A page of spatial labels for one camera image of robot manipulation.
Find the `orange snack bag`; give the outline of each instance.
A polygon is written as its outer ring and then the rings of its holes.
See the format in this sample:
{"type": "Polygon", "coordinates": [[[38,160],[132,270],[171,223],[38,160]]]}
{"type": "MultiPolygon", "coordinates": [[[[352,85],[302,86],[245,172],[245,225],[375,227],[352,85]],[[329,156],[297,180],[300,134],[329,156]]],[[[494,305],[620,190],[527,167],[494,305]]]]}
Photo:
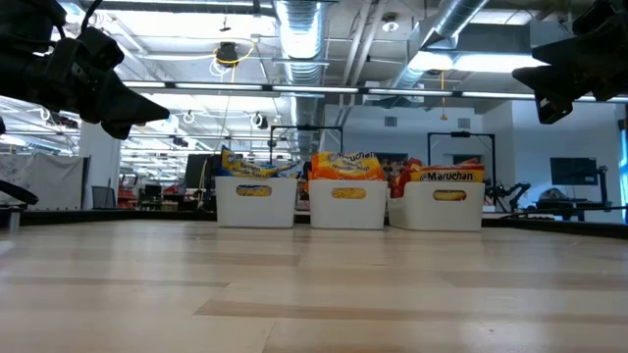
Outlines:
{"type": "Polygon", "coordinates": [[[312,157],[312,178],[328,180],[385,180],[375,153],[322,152],[312,157]]]}

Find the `white plastic bin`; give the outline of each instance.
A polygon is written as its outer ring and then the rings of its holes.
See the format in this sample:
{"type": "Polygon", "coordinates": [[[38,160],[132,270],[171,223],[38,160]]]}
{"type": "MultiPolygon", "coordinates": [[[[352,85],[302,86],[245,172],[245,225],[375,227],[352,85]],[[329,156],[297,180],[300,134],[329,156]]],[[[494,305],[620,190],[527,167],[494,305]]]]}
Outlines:
{"type": "Polygon", "coordinates": [[[385,181],[311,180],[310,224],[315,228],[382,229],[386,212],[385,181]],[[336,198],[335,190],[363,189],[363,198],[336,198]]]}
{"type": "Polygon", "coordinates": [[[219,227],[292,227],[296,179],[216,177],[216,207],[219,227]],[[239,187],[268,186],[268,196],[240,196],[239,187]]]}
{"type": "Polygon", "coordinates": [[[411,181],[405,185],[403,197],[389,199],[389,220],[393,227],[411,230],[479,231],[483,206],[481,182],[411,181]],[[465,198],[437,200],[443,191],[452,195],[463,192],[465,198]]]}

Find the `instant noodle package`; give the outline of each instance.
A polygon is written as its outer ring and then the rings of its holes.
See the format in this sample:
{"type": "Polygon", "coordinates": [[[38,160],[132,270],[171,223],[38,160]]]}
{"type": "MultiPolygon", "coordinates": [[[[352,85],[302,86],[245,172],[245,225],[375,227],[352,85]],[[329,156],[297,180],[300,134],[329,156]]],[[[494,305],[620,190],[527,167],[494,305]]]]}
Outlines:
{"type": "Polygon", "coordinates": [[[375,153],[322,152],[312,157],[310,180],[384,180],[375,153]]]}
{"type": "Polygon", "coordinates": [[[283,166],[258,165],[245,161],[229,148],[223,146],[221,152],[221,166],[218,171],[220,177],[291,177],[300,176],[298,162],[283,166]]]}
{"type": "MultiPolygon", "coordinates": [[[[484,166],[476,160],[455,166],[423,166],[420,160],[411,159],[401,175],[391,183],[391,198],[403,197],[405,185],[410,181],[484,182],[484,166]]],[[[443,198],[454,196],[452,193],[444,194],[443,198]]]]}

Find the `white wall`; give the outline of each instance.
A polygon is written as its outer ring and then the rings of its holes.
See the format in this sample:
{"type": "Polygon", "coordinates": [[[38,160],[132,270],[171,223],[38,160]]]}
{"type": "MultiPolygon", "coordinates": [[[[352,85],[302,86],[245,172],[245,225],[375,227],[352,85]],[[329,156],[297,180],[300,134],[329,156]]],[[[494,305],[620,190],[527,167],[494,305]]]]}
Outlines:
{"type": "Polygon", "coordinates": [[[91,157],[83,194],[82,208],[84,210],[93,208],[91,186],[113,188],[116,200],[118,200],[120,146],[121,141],[111,137],[100,124],[83,123],[80,125],[78,154],[81,157],[91,157]]]}
{"type": "MultiPolygon", "coordinates": [[[[326,107],[326,124],[334,125],[338,106],[326,107]]],[[[441,120],[443,111],[434,109],[425,112],[421,108],[354,107],[344,126],[344,150],[346,152],[407,153],[409,157],[428,161],[428,132],[460,131],[458,118],[471,119],[471,132],[482,132],[482,117],[470,108],[448,108],[448,120],[441,120]],[[384,117],[397,117],[397,127],[384,127],[384,117]]],[[[340,151],[339,143],[328,132],[321,142],[321,150],[340,151]]],[[[491,151],[488,138],[432,137],[432,164],[450,164],[452,154],[483,155],[490,161],[491,151]]]]}
{"type": "MultiPolygon", "coordinates": [[[[623,106],[574,104],[574,111],[559,122],[539,123],[534,102],[506,102],[483,117],[485,132],[497,135],[497,179],[505,185],[528,181],[530,191],[521,198],[522,206],[533,205],[541,193],[557,187],[570,197],[600,201],[598,186],[553,186],[550,158],[596,158],[607,166],[608,199],[621,200],[619,187],[619,131],[616,112],[623,106]]],[[[621,212],[591,212],[587,221],[620,223],[621,212]]]]}

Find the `bin handle cutout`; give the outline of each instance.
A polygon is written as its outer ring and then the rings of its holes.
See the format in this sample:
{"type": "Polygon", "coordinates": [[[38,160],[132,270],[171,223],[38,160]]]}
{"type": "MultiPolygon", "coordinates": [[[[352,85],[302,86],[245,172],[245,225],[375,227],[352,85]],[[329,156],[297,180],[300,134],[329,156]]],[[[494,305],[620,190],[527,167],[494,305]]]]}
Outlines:
{"type": "Polygon", "coordinates": [[[436,190],[432,194],[437,201],[464,201],[467,199],[467,193],[463,190],[436,190]]]}
{"type": "Polygon", "coordinates": [[[268,185],[239,185],[235,192],[237,196],[268,197],[273,193],[273,188],[268,185]]]}
{"type": "Polygon", "coordinates": [[[335,187],[332,197],[343,200],[361,200],[366,197],[366,189],[361,187],[335,187]]]}

